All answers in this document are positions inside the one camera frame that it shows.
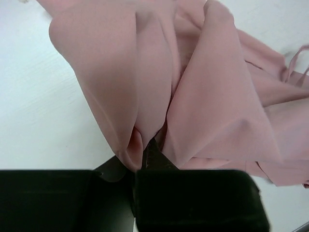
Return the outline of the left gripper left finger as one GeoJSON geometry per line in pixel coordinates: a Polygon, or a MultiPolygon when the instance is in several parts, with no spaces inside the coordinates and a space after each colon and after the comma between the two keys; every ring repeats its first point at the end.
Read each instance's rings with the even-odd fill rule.
{"type": "Polygon", "coordinates": [[[2,170],[3,232],[131,232],[130,172],[113,157],[94,170],[2,170]]]}

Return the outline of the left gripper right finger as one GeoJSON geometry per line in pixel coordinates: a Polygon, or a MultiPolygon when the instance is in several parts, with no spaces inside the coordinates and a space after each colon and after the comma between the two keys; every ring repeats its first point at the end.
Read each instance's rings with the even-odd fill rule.
{"type": "Polygon", "coordinates": [[[253,179],[239,170],[180,170],[152,139],[135,174],[140,232],[267,232],[253,179]]]}

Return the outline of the pink trousers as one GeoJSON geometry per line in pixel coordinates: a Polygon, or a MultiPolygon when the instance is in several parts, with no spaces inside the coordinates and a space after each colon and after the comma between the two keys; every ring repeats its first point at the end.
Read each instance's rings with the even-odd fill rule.
{"type": "Polygon", "coordinates": [[[309,182],[309,78],[209,0],[49,3],[50,39],[111,149],[141,168],[149,141],[181,169],[309,182]]]}

